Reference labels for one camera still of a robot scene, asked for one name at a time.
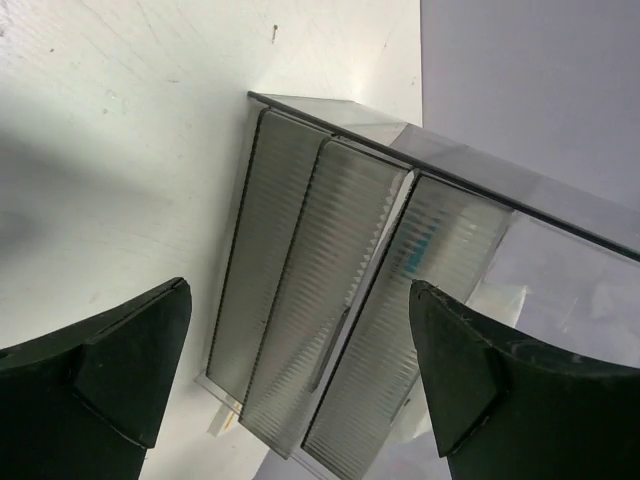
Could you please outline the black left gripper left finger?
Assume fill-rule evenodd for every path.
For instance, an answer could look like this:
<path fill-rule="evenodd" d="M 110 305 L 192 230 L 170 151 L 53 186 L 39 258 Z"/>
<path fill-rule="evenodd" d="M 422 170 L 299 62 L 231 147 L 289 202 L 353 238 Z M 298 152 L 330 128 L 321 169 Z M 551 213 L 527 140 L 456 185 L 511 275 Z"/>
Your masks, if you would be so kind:
<path fill-rule="evenodd" d="M 189 283 L 1 351 L 4 479 L 136 479 L 189 328 Z"/>

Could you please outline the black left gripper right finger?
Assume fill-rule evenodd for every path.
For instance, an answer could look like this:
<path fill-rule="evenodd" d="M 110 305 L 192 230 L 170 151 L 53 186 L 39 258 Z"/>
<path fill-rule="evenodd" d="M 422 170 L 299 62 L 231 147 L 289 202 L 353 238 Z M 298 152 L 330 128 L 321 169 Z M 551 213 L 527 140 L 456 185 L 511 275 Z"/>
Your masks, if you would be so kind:
<path fill-rule="evenodd" d="M 425 281 L 409 319 L 438 455 L 455 479 L 635 479 L 639 372 L 567 351 Z"/>

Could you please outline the clear acrylic makeup organizer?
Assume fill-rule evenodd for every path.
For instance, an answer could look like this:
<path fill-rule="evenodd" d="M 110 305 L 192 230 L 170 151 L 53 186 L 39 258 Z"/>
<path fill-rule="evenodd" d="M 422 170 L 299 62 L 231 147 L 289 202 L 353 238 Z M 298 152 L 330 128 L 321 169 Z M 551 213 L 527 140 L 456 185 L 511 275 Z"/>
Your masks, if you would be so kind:
<path fill-rule="evenodd" d="M 639 217 L 358 103 L 249 94 L 206 375 L 319 479 L 455 479 L 410 319 L 425 281 L 639 372 Z M 408 229 L 440 221 L 401 269 Z"/>

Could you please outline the clear packet blue label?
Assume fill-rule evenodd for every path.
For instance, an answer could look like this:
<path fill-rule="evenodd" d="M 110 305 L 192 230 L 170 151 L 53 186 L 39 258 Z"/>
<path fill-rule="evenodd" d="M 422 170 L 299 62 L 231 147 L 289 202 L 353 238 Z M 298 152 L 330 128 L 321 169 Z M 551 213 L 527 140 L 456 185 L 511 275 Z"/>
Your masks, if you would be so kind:
<path fill-rule="evenodd" d="M 418 272 L 424 263 L 430 244 L 440 230 L 440 221 L 415 226 L 408 229 L 407 240 L 404 242 L 405 260 L 402 263 L 402 273 L 409 277 Z"/>

